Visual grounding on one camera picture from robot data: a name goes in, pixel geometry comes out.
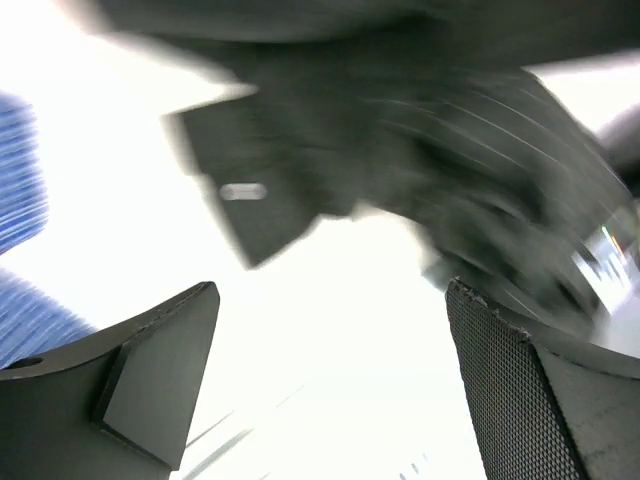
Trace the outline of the black pinstriped shirt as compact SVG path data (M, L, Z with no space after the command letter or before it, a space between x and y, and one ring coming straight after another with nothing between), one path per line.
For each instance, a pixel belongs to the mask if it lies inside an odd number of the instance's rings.
M445 268L590 337L579 270L635 227L606 150L532 73L639 43L635 1L67 1L85 32L210 63L222 102L179 116L257 266L361 203L420 225Z

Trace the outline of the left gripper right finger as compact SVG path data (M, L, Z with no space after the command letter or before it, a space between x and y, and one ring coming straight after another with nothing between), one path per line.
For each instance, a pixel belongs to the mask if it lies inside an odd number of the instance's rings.
M446 307L487 478L638 478L638 359L504 308L458 279Z

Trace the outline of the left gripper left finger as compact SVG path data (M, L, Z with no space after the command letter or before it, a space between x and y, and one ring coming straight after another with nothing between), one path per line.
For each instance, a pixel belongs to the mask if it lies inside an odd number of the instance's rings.
M1 476L167 479L179 469L220 296L199 283L1 372Z

